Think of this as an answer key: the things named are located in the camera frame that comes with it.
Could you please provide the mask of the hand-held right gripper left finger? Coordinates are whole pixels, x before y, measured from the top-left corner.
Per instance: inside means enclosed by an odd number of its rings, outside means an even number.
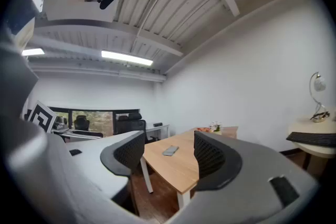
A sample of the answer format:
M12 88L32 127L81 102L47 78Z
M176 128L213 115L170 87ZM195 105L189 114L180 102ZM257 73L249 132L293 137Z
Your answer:
M102 164L117 176L130 177L144 154L145 134L139 131L126 139L104 148Z

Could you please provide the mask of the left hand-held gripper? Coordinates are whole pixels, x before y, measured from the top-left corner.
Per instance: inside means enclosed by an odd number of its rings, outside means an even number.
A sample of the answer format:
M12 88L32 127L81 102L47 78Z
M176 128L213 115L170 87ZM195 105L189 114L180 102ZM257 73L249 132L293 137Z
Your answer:
M27 110L25 120L40 126L46 133L58 134L69 130L67 119L63 116L58 116L40 101L35 103L32 110Z

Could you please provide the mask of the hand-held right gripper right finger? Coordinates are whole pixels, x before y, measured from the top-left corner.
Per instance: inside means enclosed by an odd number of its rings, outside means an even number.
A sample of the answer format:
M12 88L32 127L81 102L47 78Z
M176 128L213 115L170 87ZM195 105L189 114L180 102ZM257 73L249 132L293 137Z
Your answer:
M196 191L224 188L236 178L243 165L236 150L200 131L194 132L194 156L199 174Z

